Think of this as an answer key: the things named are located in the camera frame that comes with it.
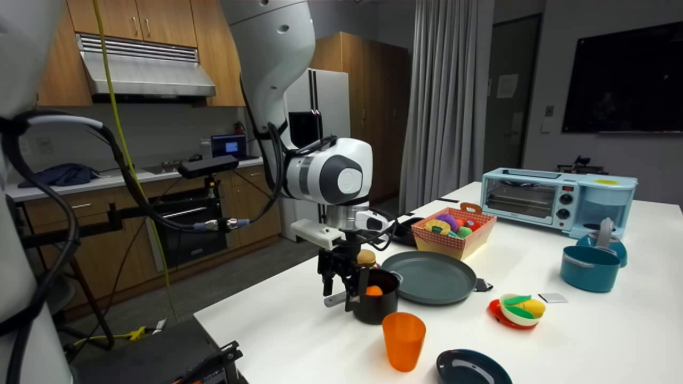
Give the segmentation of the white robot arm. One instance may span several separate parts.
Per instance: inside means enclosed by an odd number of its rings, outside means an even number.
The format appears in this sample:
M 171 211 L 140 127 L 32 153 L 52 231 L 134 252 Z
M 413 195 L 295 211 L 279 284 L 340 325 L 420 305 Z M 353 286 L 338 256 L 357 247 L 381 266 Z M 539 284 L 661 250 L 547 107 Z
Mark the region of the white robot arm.
M 242 93 L 255 138 L 279 197 L 318 206 L 299 218 L 290 231 L 318 247 L 322 293 L 340 277 L 347 309 L 357 309 L 369 286 L 360 262 L 361 242 L 389 228 L 369 208 L 375 146 L 349 133 L 324 135 L 322 108 L 303 102 L 315 96 L 315 19 L 307 0 L 220 0 L 239 55 Z

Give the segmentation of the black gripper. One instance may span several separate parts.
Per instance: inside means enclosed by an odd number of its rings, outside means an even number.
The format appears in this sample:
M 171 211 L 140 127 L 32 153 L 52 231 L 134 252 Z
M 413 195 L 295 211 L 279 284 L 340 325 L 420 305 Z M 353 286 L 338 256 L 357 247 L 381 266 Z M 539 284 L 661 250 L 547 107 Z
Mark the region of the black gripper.
M 360 234 L 383 234 L 392 225 L 389 218 L 376 212 L 367 202 L 330 205 L 317 220 L 295 220 L 290 229 L 318 247 L 318 275 L 322 277 L 322 295 L 334 293 L 334 277 L 344 275 L 347 310 L 353 310 L 360 299 L 360 266 L 354 266 Z

